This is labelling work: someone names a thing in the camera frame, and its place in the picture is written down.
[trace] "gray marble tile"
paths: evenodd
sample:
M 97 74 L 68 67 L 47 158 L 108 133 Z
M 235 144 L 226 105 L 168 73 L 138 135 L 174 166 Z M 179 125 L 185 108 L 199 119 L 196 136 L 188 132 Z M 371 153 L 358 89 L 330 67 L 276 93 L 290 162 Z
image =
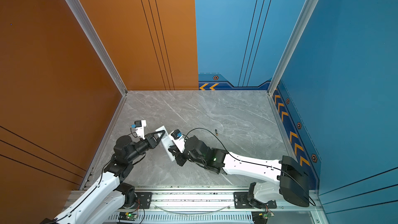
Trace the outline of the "gray marble tile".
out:
M 165 126 L 168 132 L 183 134 L 196 127 L 214 132 L 234 153 L 260 159 L 281 159 L 287 155 L 265 91 L 129 91 L 123 110 L 107 141 L 94 178 L 113 154 L 118 137 L 130 133 L 136 120 L 146 120 L 145 133 Z M 205 130 L 192 131 L 209 147 L 222 148 Z M 132 185 L 249 185 L 260 180 L 240 175 L 214 175 L 186 162 L 171 162 L 160 144 L 130 172 L 125 182 Z

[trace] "metal track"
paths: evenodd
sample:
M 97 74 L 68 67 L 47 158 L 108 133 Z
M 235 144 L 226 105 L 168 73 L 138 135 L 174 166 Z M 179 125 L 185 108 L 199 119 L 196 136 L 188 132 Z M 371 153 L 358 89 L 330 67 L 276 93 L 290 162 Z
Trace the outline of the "metal track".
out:
M 136 192 L 152 192 L 150 208 L 145 210 L 144 223 L 253 223 L 251 212 L 261 211 L 255 208 L 236 209 L 234 206 L 234 192 L 248 191 L 248 187 L 225 186 L 153 186 L 136 187 Z M 72 191 L 65 207 L 76 201 L 84 191 Z M 327 224 L 321 203 L 315 193 L 310 191 L 316 207 L 298 207 L 285 200 L 277 200 L 277 208 L 273 212 L 310 211 L 314 221 Z M 118 222 L 119 209 L 109 216 L 105 223 Z M 139 211 L 138 221 L 144 217 Z M 124 223 L 138 223 L 136 221 L 122 221 Z

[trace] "black mounting plate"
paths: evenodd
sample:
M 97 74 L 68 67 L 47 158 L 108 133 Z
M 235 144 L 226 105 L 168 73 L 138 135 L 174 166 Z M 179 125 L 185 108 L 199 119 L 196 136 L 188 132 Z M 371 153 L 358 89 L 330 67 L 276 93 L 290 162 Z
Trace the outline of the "black mounting plate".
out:
M 136 192 L 138 199 L 140 199 L 140 209 L 148 209 L 152 201 L 152 192 Z M 135 203 L 128 209 L 136 209 L 138 203 Z
M 234 192 L 234 204 L 235 208 L 254 208 L 249 204 L 248 201 L 249 192 Z M 269 201 L 266 203 L 268 208 L 276 208 L 276 201 Z

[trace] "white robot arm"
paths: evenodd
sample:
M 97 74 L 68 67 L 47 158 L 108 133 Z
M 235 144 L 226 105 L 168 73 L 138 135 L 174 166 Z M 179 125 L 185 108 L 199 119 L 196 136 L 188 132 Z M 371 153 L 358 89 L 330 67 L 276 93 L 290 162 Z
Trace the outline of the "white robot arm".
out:
M 247 200 L 252 207 L 266 208 L 267 202 L 278 199 L 301 207 L 309 206 L 308 174 L 291 157 L 283 156 L 282 160 L 243 157 L 226 149 L 209 148 L 196 136 L 184 138 L 178 129 L 168 138 L 175 144 L 168 151 L 180 166 L 190 161 L 216 174 L 224 171 L 266 181 L 250 185 Z
M 244 157 L 226 149 L 209 148 L 196 136 L 184 138 L 178 129 L 168 135 L 161 127 L 144 135 L 145 126 L 146 121 L 136 121 L 132 126 L 140 137 L 138 142 L 133 142 L 128 135 L 119 137 L 113 148 L 115 153 L 101 177 L 54 220 L 45 219 L 41 224 L 101 224 L 122 206 L 137 204 L 134 186 L 123 181 L 137 163 L 132 162 L 157 147 L 160 141 L 169 157 L 180 166 L 190 161 L 212 173 L 225 172 L 266 181 L 250 185 L 247 201 L 252 207 L 266 208 L 267 202 L 277 199 L 309 206 L 308 175 L 291 157 L 283 156 L 281 161 Z

